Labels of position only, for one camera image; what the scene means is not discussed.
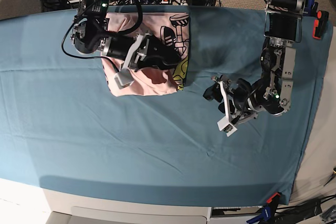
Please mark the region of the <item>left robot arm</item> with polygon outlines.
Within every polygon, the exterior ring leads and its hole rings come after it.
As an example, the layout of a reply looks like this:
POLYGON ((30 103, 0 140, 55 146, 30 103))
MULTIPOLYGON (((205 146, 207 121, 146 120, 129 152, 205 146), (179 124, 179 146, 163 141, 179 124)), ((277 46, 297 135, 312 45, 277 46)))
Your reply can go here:
POLYGON ((255 119, 266 111, 280 116, 291 108, 294 43, 302 38, 302 18, 307 0, 265 0, 265 41, 260 55, 262 74, 250 84, 239 78, 236 87, 226 76, 213 77, 214 85, 203 94, 206 100, 219 102, 224 117, 218 128, 232 133, 237 125, 255 119))

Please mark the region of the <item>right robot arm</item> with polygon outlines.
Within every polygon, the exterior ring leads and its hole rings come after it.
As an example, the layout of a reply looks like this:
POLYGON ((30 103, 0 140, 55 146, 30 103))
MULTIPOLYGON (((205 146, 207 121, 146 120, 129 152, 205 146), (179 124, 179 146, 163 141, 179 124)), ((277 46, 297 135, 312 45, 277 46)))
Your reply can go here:
POLYGON ((131 33, 140 28, 143 11, 139 0, 134 0, 137 10, 135 24, 125 30, 109 31, 107 17, 110 0, 80 0, 78 13, 66 32, 80 59, 92 59, 92 53, 102 52, 101 59, 108 61, 117 74, 145 68, 170 70, 181 62, 181 56, 164 45, 153 34, 131 33))

